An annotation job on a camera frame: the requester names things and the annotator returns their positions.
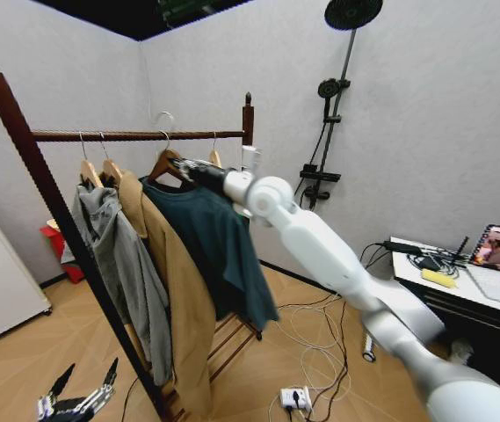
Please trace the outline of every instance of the wooden hanger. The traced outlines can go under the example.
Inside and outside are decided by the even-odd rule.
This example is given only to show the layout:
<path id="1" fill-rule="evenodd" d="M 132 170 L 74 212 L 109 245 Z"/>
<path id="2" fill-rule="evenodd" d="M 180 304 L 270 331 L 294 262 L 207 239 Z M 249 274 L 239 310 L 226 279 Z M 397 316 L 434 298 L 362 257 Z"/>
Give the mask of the wooden hanger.
<path id="1" fill-rule="evenodd" d="M 165 147 L 165 150 L 160 153 L 152 172 L 150 172 L 148 176 L 148 182 L 152 182 L 162 176 L 164 173 L 168 173 L 180 180 L 183 180 L 181 173 L 178 169 L 176 169 L 171 163 L 170 158 L 181 158 L 181 156 L 174 151 L 173 149 L 169 149 L 170 146 L 170 137 L 164 131 L 162 132 L 165 137 L 168 139 L 168 145 Z"/>
<path id="2" fill-rule="evenodd" d="M 216 167 L 222 168 L 221 156 L 219 156 L 218 151 L 216 150 L 216 132 L 214 132 L 213 150 L 209 154 L 208 159 Z"/>
<path id="3" fill-rule="evenodd" d="M 82 140 L 82 151 L 84 158 L 84 160 L 80 165 L 80 176 L 82 177 L 82 181 L 83 182 L 90 181 L 94 187 L 103 187 L 103 183 L 101 183 L 101 179 L 96 173 L 95 167 L 93 167 L 93 164 L 88 161 L 88 157 L 85 155 L 85 147 L 83 145 L 82 132 L 80 132 L 80 139 Z"/>
<path id="4" fill-rule="evenodd" d="M 105 139 L 103 136 L 103 132 L 99 132 L 101 135 L 101 139 Z M 105 152 L 105 157 L 106 160 L 103 162 L 103 173 L 110 178 L 113 178 L 115 180 L 115 183 L 118 185 L 120 183 L 120 179 L 123 177 L 123 173 L 120 170 L 119 166 L 115 164 L 115 162 L 109 158 L 109 155 L 107 154 L 107 149 L 105 149 L 105 145 L 103 144 L 103 141 L 101 141 L 101 146 L 103 147 L 103 151 Z"/>

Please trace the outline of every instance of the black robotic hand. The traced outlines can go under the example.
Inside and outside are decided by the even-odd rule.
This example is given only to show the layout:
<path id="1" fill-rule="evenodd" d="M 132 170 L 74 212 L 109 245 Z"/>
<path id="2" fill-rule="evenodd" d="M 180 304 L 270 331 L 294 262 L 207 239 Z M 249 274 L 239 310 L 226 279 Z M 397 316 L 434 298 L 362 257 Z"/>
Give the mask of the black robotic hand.
<path id="1" fill-rule="evenodd" d="M 62 393 L 74 370 L 75 364 L 70 365 L 56 380 L 48 394 L 39 399 L 37 420 L 39 422 L 85 422 L 93 419 L 115 392 L 112 385 L 117 376 L 118 363 L 117 358 L 109 368 L 101 388 L 94 390 L 89 396 L 59 401 L 58 396 Z"/>

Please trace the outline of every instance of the gray hoodie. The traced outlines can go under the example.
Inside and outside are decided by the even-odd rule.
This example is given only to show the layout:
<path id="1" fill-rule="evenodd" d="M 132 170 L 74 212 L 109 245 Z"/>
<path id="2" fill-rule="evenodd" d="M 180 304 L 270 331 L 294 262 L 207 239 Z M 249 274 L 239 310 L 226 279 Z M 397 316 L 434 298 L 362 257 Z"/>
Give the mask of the gray hoodie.
<path id="1" fill-rule="evenodd" d="M 132 323 L 152 362 L 154 383 L 165 384 L 171 378 L 168 295 L 142 240 L 121 211 L 117 191 L 79 185 L 72 216 L 123 324 Z M 66 245 L 62 263 L 72 260 Z"/>

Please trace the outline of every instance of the clothes rack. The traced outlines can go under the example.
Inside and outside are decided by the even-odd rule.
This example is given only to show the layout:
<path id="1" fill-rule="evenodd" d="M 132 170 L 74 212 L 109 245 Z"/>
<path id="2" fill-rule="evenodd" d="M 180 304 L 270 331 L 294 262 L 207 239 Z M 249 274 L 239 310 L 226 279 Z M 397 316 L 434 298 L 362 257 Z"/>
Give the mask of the clothes rack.
<path id="1" fill-rule="evenodd" d="M 34 184 L 40 192 L 42 199 L 47 204 L 47 207 L 57 221 L 58 226 L 64 235 L 70 249 L 74 252 L 77 263 L 82 268 L 85 278 L 95 295 L 99 306 L 103 310 L 105 317 L 117 340 L 122 346 L 125 354 L 130 360 L 134 371 L 138 375 L 143 388 L 146 390 L 150 401 L 154 405 L 157 413 L 163 420 L 179 420 L 185 411 L 182 409 L 175 416 L 171 414 L 170 402 L 176 395 L 172 391 L 167 397 L 159 387 L 157 387 L 149 374 L 141 364 L 141 360 L 134 350 L 133 344 L 127 335 L 126 329 L 120 320 L 119 314 L 112 303 L 112 300 L 105 289 L 105 285 L 101 279 L 101 275 L 97 266 L 88 252 L 79 231 L 74 223 L 72 215 L 64 201 L 62 194 L 56 184 L 52 173 L 48 168 L 44 156 L 40 152 L 38 142 L 129 142 L 129 141 L 157 141 L 166 140 L 165 134 L 162 132 L 113 132 L 113 131 L 87 131 L 87 132 L 72 132 L 72 131 L 46 131 L 46 130 L 31 130 L 26 122 L 25 116 L 19 108 L 18 102 L 15 99 L 10 86 L 8 85 L 4 75 L 0 72 L 0 120 L 11 138 L 15 148 L 17 149 L 25 167 L 29 171 Z M 171 132 L 168 136 L 171 140 L 184 139 L 214 139 L 214 138 L 242 138 L 243 145 L 252 145 L 253 143 L 253 127 L 254 127 L 254 109 L 251 105 L 251 95 L 246 94 L 245 105 L 242 112 L 242 130 L 240 131 L 217 131 L 217 132 Z M 225 321 L 218 325 L 215 333 L 221 330 L 234 316 L 231 315 Z M 216 352 L 223 347 L 231 338 L 239 332 L 243 326 L 248 326 L 252 333 L 230 354 L 221 366 L 210 375 L 211 381 L 229 364 L 230 361 L 243 349 L 243 347 L 256 335 L 261 339 L 261 332 L 256 331 L 250 324 L 241 321 L 225 340 L 223 340 L 210 353 L 212 357 Z"/>

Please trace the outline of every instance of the tiled floor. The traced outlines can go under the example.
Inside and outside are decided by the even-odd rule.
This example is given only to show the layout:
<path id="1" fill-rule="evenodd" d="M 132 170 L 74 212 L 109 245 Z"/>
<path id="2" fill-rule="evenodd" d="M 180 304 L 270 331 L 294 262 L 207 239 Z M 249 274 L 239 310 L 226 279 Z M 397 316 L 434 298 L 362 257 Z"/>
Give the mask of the tiled floor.
<path id="1" fill-rule="evenodd" d="M 325 293 L 283 274 L 264 269 L 277 304 L 313 302 Z M 105 321 L 101 309 L 86 283 L 72 285 L 62 281 L 47 289 L 54 305 L 51 316 L 39 316 L 0 338 L 0 421 L 35 419 L 35 401 L 44 394 L 66 367 L 76 362 L 76 369 L 65 390 L 66 397 L 84 395 L 101 383 L 114 357 L 120 357 L 117 390 L 112 401 L 94 419 L 119 421 L 128 387 L 135 378 L 119 343 Z M 328 307 L 338 321 L 341 301 Z M 281 327 L 295 336 L 290 318 L 293 309 L 280 311 Z M 333 341 L 324 317 L 311 311 L 299 312 L 293 319 L 298 332 L 309 341 L 328 344 Z M 218 344 L 238 322 L 228 323 L 216 336 Z M 362 330 L 355 309 L 347 307 L 344 317 L 351 388 L 349 380 L 342 384 L 343 399 L 336 401 L 330 421 L 425 421 L 428 420 L 418 402 L 411 381 L 398 360 L 377 350 L 377 361 L 369 364 L 361 357 Z M 247 337 L 240 330 L 210 361 L 211 372 Z M 305 349 L 269 324 L 264 339 L 255 338 L 235 357 L 213 382 L 214 413 L 212 421 L 267 421 L 272 399 L 282 387 L 308 384 L 301 369 L 301 353 Z M 330 351 L 337 357 L 341 352 Z M 330 382 L 333 368 L 318 351 L 305 354 L 304 367 L 315 385 Z M 314 419 L 321 420 L 327 401 L 320 399 Z M 288 417 L 278 403 L 272 407 L 273 421 Z M 139 382 L 129 398 L 126 421 L 158 420 Z M 199 421 L 194 415 L 183 420 Z"/>

